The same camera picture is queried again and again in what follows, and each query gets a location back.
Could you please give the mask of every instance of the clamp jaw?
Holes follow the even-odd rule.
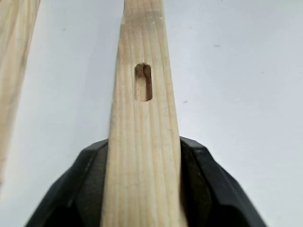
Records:
[[[180,137],[188,226],[266,227],[245,192],[203,145]],[[99,227],[108,140],[85,148],[50,187],[26,227]]]

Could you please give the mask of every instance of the white background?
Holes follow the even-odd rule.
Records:
[[[23,226],[108,137],[121,0],[41,0],[0,202]],[[270,227],[303,226],[303,1],[165,0],[180,135],[209,148]]]

